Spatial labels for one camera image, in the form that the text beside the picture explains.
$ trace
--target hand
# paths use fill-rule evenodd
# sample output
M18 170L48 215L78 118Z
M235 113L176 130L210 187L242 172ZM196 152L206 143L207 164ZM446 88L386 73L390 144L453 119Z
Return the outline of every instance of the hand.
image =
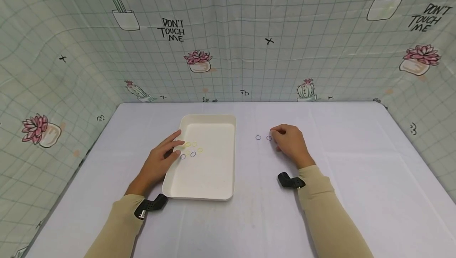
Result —
M283 151L298 169L315 165L307 151L302 132L294 125L280 124L271 129L271 136L277 143L276 150Z
M126 195L136 194L145 196L150 187L165 176L174 161L181 155L181 151L176 150L167 156L169 154L168 151L185 143L182 140L174 141L181 132L181 130L174 132L150 151L149 157L145 160L140 173L128 187L125 193Z

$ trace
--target pink flower drawing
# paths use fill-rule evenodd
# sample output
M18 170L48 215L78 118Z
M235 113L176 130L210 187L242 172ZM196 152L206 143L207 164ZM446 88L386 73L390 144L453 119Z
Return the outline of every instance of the pink flower drawing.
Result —
M210 53L204 53L204 51L195 50L189 53L189 56L184 56L187 60L187 64L192 65L196 63L205 63L212 59Z
M48 118L45 115L36 114L35 117L30 117L22 123L24 124L22 132L26 133L22 141L32 141L33 144L41 141L43 133L48 128Z
M404 59L416 59L417 61L426 64L426 65L438 65L438 60L440 56L437 54L437 51L434 50L434 46L428 45L417 45L415 49L407 49L407 55L403 57Z

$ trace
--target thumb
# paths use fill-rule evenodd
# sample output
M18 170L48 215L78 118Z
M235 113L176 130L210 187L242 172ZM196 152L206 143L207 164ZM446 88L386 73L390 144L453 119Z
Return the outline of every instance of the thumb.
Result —
M174 161L176 161L179 158L180 155L181 155L181 151L180 150L176 150L173 153L171 153L168 156L168 158L166 158L163 161L164 161L164 163L166 163L166 165L171 166L174 163Z
M280 144L282 141L282 134L278 132L277 130L271 130L271 136L274 138L274 140L277 142L277 144Z

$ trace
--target white tray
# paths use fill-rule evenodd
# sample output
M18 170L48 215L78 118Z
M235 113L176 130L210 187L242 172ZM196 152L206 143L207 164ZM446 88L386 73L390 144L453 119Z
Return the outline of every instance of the white tray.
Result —
M229 200L234 193L233 115L189 114L180 122L186 142L175 148L180 158L171 165L162 186L165 196L179 199Z

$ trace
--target fabric wall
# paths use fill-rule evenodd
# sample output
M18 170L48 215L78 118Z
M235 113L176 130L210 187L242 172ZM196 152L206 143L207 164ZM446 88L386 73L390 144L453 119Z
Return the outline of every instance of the fabric wall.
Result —
M374 100L456 201L455 4L0 0L0 258L122 102Z

